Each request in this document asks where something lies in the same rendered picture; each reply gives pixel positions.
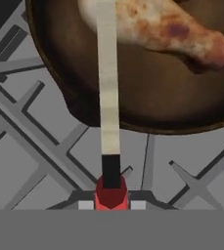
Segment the red-handled white spatula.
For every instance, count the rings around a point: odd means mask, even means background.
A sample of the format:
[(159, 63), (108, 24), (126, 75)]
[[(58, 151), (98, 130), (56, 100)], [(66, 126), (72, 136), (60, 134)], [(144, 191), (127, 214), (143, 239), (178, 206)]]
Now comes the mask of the red-handled white spatula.
[(115, 1), (97, 0), (102, 176), (95, 193), (97, 210), (126, 210), (127, 187), (120, 173), (119, 106)]

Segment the raw chicken drumstick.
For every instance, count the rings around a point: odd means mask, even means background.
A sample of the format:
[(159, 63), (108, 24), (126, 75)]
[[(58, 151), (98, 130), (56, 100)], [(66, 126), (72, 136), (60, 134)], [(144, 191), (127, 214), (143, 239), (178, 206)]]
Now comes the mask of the raw chicken drumstick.
[(224, 35), (202, 26), (174, 0), (77, 0), (79, 13), (91, 29), (98, 14), (116, 13), (117, 40), (141, 48), (178, 53), (218, 70), (224, 67)]

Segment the dark brown frying pan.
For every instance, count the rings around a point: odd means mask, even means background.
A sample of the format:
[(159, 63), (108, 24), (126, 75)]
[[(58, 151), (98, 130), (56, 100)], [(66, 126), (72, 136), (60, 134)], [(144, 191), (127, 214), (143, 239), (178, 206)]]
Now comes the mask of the dark brown frying pan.
[[(82, 123), (100, 124), (97, 36), (77, 0), (25, 0), (36, 49)], [(224, 0), (181, 0), (182, 9), (224, 34)], [(117, 46), (119, 116), (123, 129), (161, 135), (224, 127), (224, 69), (192, 72), (179, 59)]]

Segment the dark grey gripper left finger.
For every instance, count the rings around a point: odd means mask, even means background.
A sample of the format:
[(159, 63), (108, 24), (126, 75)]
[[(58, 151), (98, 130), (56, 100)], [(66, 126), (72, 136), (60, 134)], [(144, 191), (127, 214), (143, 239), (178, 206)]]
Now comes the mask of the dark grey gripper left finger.
[(67, 200), (49, 207), (49, 210), (94, 210), (95, 191), (94, 190), (75, 190)]

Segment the grey hob with grates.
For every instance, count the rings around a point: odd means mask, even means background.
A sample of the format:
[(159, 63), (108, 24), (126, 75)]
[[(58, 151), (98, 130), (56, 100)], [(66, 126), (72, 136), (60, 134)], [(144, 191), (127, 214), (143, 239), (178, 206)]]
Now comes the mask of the grey hob with grates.
[[(0, 28), (0, 76), (19, 70), (34, 70), (43, 65), (38, 57), (17, 61), (8, 59), (21, 44), (20, 34), (27, 32), (24, 15), (25, 3), (21, 2)], [(27, 115), (27, 108), (43, 88), (44, 83), (38, 81), (19, 100), (15, 100), (0, 85), (0, 140), (7, 134), (11, 135), (38, 163), (36, 171), (5, 206), (7, 210), (17, 208), (46, 177), (53, 178), (69, 195), (75, 190), (94, 190), (92, 187), (78, 187), (70, 178), (70, 168), (80, 165), (73, 161), (70, 151), (87, 133), (88, 127), (80, 123), (62, 142), (58, 142), (51, 138), (41, 124), (35, 124)], [(200, 198), (213, 209), (223, 208), (207, 187), (224, 171), (224, 149), (195, 177), (175, 162), (171, 162), (170, 166), (186, 183), (186, 186), (167, 204), (181, 210), (189, 208), (196, 198)]]

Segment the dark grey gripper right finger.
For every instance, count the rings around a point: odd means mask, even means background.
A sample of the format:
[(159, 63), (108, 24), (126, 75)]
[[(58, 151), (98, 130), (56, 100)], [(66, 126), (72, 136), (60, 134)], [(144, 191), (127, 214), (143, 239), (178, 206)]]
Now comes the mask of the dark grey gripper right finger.
[(175, 210), (175, 207), (157, 200), (150, 190), (130, 190), (128, 205), (130, 210)]

